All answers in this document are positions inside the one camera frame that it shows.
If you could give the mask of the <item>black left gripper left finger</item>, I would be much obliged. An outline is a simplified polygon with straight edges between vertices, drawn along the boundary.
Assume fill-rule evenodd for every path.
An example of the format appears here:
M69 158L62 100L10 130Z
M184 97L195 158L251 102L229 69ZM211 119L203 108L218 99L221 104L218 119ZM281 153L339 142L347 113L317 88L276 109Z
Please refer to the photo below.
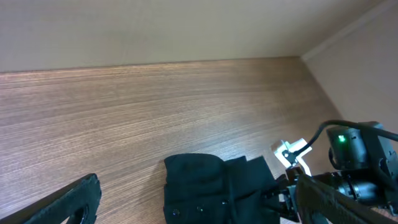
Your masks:
M91 173L3 219L2 224L94 224L102 191Z

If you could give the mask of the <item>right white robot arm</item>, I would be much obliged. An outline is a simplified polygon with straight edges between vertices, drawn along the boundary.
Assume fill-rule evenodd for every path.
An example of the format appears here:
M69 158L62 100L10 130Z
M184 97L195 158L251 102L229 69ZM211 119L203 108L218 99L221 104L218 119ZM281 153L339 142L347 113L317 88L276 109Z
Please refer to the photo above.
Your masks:
M328 158L335 171L312 175L303 156L322 131L328 135ZM378 208L397 216L397 153L392 141L397 134L381 123L329 120L309 141L275 143L271 150L286 170L264 198L283 195L284 201L270 210L302 223L392 223L375 212Z

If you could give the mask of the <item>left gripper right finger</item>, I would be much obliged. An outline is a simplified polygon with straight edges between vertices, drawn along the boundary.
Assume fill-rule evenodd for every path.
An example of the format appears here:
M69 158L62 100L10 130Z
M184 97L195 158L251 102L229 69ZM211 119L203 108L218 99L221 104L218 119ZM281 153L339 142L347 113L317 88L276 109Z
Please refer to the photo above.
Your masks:
M302 174L295 188L301 222L347 224L395 224L396 222Z

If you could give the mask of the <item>black t-shirt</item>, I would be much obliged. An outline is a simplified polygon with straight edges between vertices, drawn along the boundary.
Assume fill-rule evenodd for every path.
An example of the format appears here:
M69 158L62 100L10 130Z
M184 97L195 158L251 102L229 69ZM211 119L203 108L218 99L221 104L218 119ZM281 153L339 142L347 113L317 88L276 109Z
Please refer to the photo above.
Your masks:
M177 154L164 160L167 224L279 223L276 187L263 157L224 161L211 154Z

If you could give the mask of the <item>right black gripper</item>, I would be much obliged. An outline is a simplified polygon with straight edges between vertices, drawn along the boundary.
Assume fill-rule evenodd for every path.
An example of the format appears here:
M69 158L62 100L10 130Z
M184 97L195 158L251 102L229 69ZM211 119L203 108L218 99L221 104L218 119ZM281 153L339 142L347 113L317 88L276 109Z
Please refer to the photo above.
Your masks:
M279 202L279 205L274 208L274 211L277 212L280 217L296 223L300 220L295 201L295 188L300 174L303 174L300 167L287 169L285 174L276 178L278 187L276 193L274 193L274 195L283 196L283 201Z

